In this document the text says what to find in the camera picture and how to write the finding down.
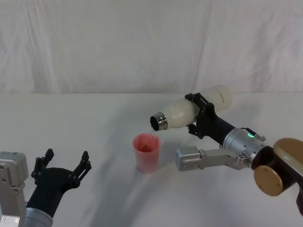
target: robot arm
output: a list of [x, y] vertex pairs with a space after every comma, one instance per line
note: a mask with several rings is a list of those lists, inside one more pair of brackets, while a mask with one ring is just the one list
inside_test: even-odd
[[200, 109], [196, 125], [188, 125], [188, 132], [200, 139], [209, 136], [220, 144], [220, 148], [179, 148], [176, 157], [179, 171], [223, 165], [237, 170], [248, 167], [254, 171], [259, 189], [270, 196], [278, 196], [298, 183], [297, 206], [303, 215], [303, 141], [283, 138], [271, 147], [264, 143], [265, 137], [251, 129], [236, 128], [219, 118], [214, 105], [200, 93], [188, 94], [185, 98]]
[[53, 156], [53, 150], [48, 149], [45, 157], [36, 159], [31, 176], [37, 187], [26, 205], [23, 194], [24, 181], [28, 178], [26, 157], [22, 153], [0, 152], [0, 227], [52, 226], [63, 194], [78, 188], [91, 169], [87, 151], [74, 171], [46, 168]]

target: plastic cup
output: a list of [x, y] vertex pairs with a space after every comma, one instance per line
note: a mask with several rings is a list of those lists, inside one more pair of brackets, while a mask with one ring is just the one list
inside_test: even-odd
[[144, 133], [133, 140], [137, 168], [143, 173], [152, 173], [158, 168], [161, 141], [159, 137]]

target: plastic bottle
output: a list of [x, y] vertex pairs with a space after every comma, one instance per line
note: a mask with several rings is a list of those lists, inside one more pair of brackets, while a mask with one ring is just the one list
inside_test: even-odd
[[[223, 85], [200, 91], [200, 94], [208, 102], [214, 104], [216, 112], [228, 109], [232, 105], [232, 95], [229, 89]], [[182, 98], [151, 116], [150, 123], [155, 131], [182, 128], [196, 121], [199, 110], [196, 104]]]

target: white fabric backdrop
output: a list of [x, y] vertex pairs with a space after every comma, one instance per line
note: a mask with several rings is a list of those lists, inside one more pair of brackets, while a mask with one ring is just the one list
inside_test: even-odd
[[0, 0], [0, 93], [303, 91], [302, 0]]

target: white table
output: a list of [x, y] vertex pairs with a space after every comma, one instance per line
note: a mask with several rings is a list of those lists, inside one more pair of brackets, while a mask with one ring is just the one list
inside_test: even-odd
[[[89, 152], [92, 170], [63, 196], [54, 227], [301, 227], [297, 185], [269, 197], [250, 169], [178, 172], [178, 145], [218, 147], [209, 138], [188, 135], [186, 128], [157, 132], [163, 144], [160, 170], [149, 175], [136, 170], [132, 139], [151, 132], [150, 115], [181, 96], [0, 96], [0, 149], [24, 152], [30, 172], [48, 148], [55, 152], [49, 166], [70, 170]], [[234, 94], [232, 108], [219, 115], [265, 135], [269, 145], [282, 137], [303, 140], [303, 94]], [[34, 188], [28, 178], [27, 200]]]

